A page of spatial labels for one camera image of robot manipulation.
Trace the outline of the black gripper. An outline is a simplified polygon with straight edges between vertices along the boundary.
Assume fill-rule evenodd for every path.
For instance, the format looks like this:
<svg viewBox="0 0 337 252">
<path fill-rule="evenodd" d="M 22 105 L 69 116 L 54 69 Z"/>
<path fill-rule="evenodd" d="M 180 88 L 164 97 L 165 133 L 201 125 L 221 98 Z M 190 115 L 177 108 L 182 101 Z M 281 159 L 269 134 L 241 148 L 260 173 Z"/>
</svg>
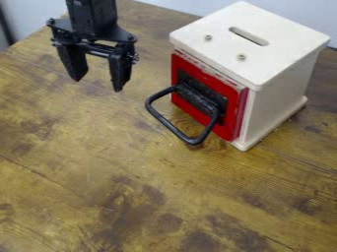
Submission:
<svg viewBox="0 0 337 252">
<path fill-rule="evenodd" d="M 131 76 L 137 36 L 119 26 L 117 0 L 66 0 L 69 16 L 50 19 L 53 46 L 70 77 L 79 81 L 89 72 L 86 55 L 109 58 L 115 92 Z"/>
</svg>

